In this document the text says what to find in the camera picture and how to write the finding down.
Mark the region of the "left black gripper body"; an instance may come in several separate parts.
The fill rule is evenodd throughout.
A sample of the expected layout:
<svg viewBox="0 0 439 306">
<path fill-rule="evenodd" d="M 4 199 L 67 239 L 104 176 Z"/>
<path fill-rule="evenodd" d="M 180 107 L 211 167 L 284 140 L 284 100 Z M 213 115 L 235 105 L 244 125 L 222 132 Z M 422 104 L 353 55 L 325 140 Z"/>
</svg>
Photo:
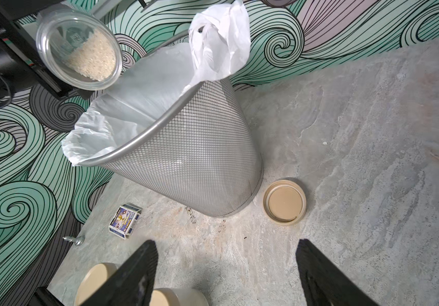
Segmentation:
<svg viewBox="0 0 439 306">
<path fill-rule="evenodd" d="M 0 1 L 0 98 L 12 99 L 34 85 L 41 85 L 57 99 L 92 95 L 54 75 L 37 52 L 35 36 L 20 23 L 52 5 L 55 1 Z"/>
</svg>

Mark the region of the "beige jar lid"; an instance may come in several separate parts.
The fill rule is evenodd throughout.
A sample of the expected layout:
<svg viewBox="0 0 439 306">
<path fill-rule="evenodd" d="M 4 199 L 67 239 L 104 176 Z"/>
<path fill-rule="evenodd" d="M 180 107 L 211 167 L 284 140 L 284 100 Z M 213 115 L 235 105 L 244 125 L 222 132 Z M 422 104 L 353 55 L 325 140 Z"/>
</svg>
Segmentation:
<svg viewBox="0 0 439 306">
<path fill-rule="evenodd" d="M 263 208 L 265 214 L 274 223 L 282 226 L 294 225 L 306 214 L 305 192 L 292 180 L 275 181 L 265 190 Z"/>
</svg>

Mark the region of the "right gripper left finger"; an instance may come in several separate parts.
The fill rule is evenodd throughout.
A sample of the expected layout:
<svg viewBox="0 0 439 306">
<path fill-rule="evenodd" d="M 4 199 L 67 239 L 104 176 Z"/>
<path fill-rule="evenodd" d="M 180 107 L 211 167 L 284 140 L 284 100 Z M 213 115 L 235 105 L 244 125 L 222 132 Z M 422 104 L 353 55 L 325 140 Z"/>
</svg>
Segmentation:
<svg viewBox="0 0 439 306">
<path fill-rule="evenodd" d="M 155 241 L 147 240 L 84 305 L 149 305 L 158 266 Z"/>
</svg>

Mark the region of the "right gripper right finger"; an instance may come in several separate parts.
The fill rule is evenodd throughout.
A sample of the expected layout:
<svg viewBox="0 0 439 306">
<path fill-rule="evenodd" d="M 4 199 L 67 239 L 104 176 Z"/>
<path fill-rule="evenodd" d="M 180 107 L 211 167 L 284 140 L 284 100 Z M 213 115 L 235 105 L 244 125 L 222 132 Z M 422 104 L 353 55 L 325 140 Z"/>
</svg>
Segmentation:
<svg viewBox="0 0 439 306">
<path fill-rule="evenodd" d="M 308 305 L 376 305 L 310 240 L 301 239 L 295 253 Z"/>
</svg>

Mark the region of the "clear plastic rice jar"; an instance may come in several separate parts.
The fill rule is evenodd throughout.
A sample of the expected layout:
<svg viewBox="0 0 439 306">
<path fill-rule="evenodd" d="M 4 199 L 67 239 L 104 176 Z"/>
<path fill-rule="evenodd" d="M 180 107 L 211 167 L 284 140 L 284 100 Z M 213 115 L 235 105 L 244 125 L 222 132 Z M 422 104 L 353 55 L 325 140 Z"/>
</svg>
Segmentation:
<svg viewBox="0 0 439 306">
<path fill-rule="evenodd" d="M 38 54 L 65 83 L 99 91 L 121 75 L 123 60 L 115 35 L 89 12 L 64 1 L 40 11 L 37 25 Z"/>
</svg>

